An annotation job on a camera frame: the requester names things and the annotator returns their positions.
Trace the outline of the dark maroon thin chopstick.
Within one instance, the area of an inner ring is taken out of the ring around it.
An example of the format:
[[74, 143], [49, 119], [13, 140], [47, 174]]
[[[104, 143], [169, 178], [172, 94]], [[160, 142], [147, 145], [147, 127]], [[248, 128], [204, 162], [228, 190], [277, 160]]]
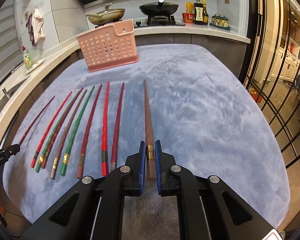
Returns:
[[33, 119], [33, 121], [31, 122], [30, 126], [27, 128], [27, 130], [25, 131], [25, 133], [23, 134], [23, 136], [19, 140], [19, 146], [22, 145], [22, 143], [24, 142], [24, 140], [25, 140], [26, 136], [28, 135], [29, 131], [31, 130], [31, 128], [34, 126], [34, 124], [39, 119], [39, 117], [43, 114], [43, 112], [47, 109], [47, 107], [49, 107], [50, 103], [54, 100], [54, 98], [55, 98], [55, 96], [53, 96], [48, 101], [48, 103], [40, 110], [40, 112], [37, 114], [37, 116]]

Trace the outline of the green dish soap bottle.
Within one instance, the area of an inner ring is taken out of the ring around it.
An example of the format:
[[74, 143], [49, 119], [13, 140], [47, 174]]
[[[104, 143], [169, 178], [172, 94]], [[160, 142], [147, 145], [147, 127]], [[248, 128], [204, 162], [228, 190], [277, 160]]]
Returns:
[[23, 52], [23, 62], [25, 64], [25, 66], [26, 66], [26, 69], [29, 70], [34, 65], [33, 59], [30, 56], [29, 51], [24, 46], [22, 46], [21, 49], [22, 49], [22, 52]]

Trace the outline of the dark soy sauce bottle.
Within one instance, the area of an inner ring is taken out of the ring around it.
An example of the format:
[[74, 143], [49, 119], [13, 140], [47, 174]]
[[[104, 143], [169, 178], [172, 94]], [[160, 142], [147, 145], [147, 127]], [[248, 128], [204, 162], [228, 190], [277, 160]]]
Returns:
[[203, 25], [203, 3], [200, 0], [196, 0], [193, 4], [194, 7], [194, 23], [197, 25]]

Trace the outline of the spice jar tray set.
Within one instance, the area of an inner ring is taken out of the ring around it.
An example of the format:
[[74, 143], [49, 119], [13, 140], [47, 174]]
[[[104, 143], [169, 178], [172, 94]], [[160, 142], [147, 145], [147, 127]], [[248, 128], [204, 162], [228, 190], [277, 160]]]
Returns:
[[209, 25], [221, 28], [223, 30], [230, 30], [229, 20], [225, 15], [221, 16], [220, 14], [214, 14], [211, 17], [211, 22], [209, 23]]

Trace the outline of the crimson chopstick grey end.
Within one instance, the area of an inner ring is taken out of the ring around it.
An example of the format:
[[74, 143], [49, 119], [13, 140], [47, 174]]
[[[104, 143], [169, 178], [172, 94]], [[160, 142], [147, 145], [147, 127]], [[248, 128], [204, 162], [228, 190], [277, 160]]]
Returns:
[[120, 118], [121, 118], [121, 108], [122, 108], [122, 99], [123, 99], [124, 87], [125, 87], [125, 83], [123, 82], [122, 86], [121, 86], [120, 97], [119, 97], [117, 113], [116, 113], [114, 136], [113, 136], [113, 145], [112, 145], [112, 150], [111, 150], [110, 171], [115, 170], [116, 164], [117, 164]]

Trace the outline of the red instant noodle cup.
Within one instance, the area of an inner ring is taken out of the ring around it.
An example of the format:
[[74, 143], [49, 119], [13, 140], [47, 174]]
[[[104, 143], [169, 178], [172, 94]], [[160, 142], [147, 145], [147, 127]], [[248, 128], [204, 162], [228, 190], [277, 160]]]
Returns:
[[182, 18], [184, 23], [194, 23], [195, 14], [184, 12], [182, 13]]

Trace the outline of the brown chopstick gold band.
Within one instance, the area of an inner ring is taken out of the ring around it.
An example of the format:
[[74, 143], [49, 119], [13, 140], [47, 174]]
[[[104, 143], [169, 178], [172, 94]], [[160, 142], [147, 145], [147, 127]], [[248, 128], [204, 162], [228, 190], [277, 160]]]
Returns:
[[53, 160], [53, 164], [52, 164], [52, 168], [51, 168], [50, 178], [52, 180], [54, 180], [55, 176], [56, 176], [56, 171], [57, 171], [58, 163], [59, 163], [59, 160], [60, 160], [61, 155], [62, 155], [62, 149], [64, 147], [64, 144], [65, 144], [65, 141], [66, 141], [66, 137], [67, 137], [67, 135], [68, 135], [68, 133], [70, 131], [72, 122], [74, 120], [74, 117], [75, 117], [75, 115], [76, 115], [76, 113], [77, 113], [77, 111], [79, 109], [79, 106], [80, 106], [82, 100], [84, 99], [86, 93], [87, 93], [87, 89], [83, 92], [82, 96], [80, 97], [80, 99], [79, 99], [79, 101], [78, 101], [78, 103], [77, 103], [77, 105], [76, 105], [76, 107], [75, 107], [75, 109], [74, 109], [74, 111], [73, 111], [73, 113], [72, 113], [72, 115], [71, 115], [71, 117], [70, 117], [67, 125], [66, 125], [66, 128], [65, 128], [65, 130], [64, 130], [64, 132], [62, 134], [61, 141], [60, 141], [60, 143], [58, 145], [57, 152], [55, 154], [55, 157], [54, 157], [54, 160]]
[[156, 166], [154, 154], [154, 140], [151, 122], [151, 110], [147, 92], [147, 82], [143, 81], [144, 100], [145, 100], [145, 135], [146, 135], [146, 159], [147, 159], [147, 178], [148, 180], [156, 180]]

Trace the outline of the bright red chopstick dark band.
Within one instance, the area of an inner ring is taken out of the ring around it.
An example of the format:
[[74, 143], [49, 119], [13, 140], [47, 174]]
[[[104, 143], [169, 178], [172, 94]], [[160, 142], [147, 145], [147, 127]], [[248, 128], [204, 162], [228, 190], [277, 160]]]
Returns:
[[109, 101], [110, 82], [107, 82], [106, 94], [104, 99], [103, 123], [102, 123], [102, 142], [101, 142], [101, 174], [103, 177], [108, 175], [108, 101]]

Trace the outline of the dark red chopstick bronze band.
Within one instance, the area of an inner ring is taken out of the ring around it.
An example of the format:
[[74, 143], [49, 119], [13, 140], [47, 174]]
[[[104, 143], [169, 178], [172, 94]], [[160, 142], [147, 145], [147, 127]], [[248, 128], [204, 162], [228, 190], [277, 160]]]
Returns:
[[83, 177], [85, 155], [86, 155], [86, 150], [87, 150], [90, 129], [91, 129], [91, 125], [93, 122], [94, 113], [95, 113], [98, 98], [100, 96], [101, 89], [102, 89], [102, 84], [100, 84], [100, 86], [98, 88], [97, 94], [96, 94], [94, 102], [93, 102], [93, 106], [90, 111], [88, 122], [86, 125], [86, 129], [85, 129], [85, 133], [84, 133], [84, 137], [83, 137], [83, 141], [82, 141], [82, 146], [81, 146], [81, 151], [80, 151], [80, 155], [79, 155], [78, 166], [77, 166], [77, 178], [78, 179], [82, 179], [82, 177]]

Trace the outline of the pink hanging cloth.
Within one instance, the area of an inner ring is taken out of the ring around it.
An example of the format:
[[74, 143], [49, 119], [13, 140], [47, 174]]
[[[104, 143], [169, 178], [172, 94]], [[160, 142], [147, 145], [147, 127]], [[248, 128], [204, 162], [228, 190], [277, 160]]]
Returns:
[[45, 35], [43, 32], [43, 24], [44, 24], [44, 19], [39, 9], [38, 8], [34, 9], [32, 13], [32, 20], [31, 20], [34, 45], [36, 45], [39, 40], [45, 39]]

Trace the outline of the green chopstick gold band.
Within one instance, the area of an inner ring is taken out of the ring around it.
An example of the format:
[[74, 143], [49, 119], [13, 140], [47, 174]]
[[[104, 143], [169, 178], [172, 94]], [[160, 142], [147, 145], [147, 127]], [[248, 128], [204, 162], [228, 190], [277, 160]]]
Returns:
[[77, 134], [77, 131], [78, 131], [78, 127], [79, 127], [79, 124], [81, 122], [81, 119], [82, 119], [82, 116], [84, 114], [84, 111], [87, 107], [87, 104], [90, 100], [90, 97], [94, 91], [94, 88], [95, 86], [93, 86], [85, 100], [85, 102], [83, 103], [83, 106], [78, 114], [78, 117], [74, 123], [74, 126], [71, 130], [71, 134], [70, 134], [70, 139], [68, 141], [68, 144], [67, 144], [67, 147], [66, 147], [66, 150], [65, 150], [65, 153], [63, 155], [63, 159], [62, 159], [62, 164], [61, 164], [61, 170], [60, 170], [60, 175], [61, 176], [65, 176], [66, 174], [66, 169], [67, 169], [67, 166], [68, 166], [68, 163], [69, 163], [69, 158], [70, 158], [70, 154], [71, 154], [71, 150], [72, 150], [72, 147], [73, 147], [73, 144], [74, 144], [74, 140], [75, 140], [75, 137], [76, 137], [76, 134]]

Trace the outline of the pink perforated utensil holder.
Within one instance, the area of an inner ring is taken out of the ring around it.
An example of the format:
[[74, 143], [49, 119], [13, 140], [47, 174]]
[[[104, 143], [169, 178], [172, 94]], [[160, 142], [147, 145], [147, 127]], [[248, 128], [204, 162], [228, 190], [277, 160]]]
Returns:
[[139, 61], [132, 19], [83, 32], [77, 40], [89, 72]]

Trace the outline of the beige wok with glass lid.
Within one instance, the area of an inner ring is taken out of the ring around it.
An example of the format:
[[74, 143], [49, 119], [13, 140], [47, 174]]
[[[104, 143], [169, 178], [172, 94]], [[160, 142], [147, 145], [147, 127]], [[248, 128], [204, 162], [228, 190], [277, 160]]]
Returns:
[[125, 9], [110, 9], [112, 4], [106, 4], [104, 10], [95, 14], [85, 13], [89, 22], [93, 25], [101, 26], [107, 23], [117, 22], [123, 18]]

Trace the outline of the yellow snack packet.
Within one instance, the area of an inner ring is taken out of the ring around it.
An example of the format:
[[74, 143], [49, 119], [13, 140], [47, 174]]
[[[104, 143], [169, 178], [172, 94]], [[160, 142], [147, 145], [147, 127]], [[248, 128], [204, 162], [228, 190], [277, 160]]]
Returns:
[[193, 13], [193, 3], [186, 2], [186, 13], [192, 14]]

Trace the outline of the patterned ceramic plate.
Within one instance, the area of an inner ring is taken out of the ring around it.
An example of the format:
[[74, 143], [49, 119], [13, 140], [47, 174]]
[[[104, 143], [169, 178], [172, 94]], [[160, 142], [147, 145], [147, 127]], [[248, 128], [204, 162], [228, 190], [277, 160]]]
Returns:
[[30, 74], [31, 72], [33, 72], [35, 69], [37, 69], [39, 66], [41, 66], [43, 64], [45, 60], [41, 59], [39, 60], [37, 63], [35, 63], [30, 69], [26, 70], [25, 75]]

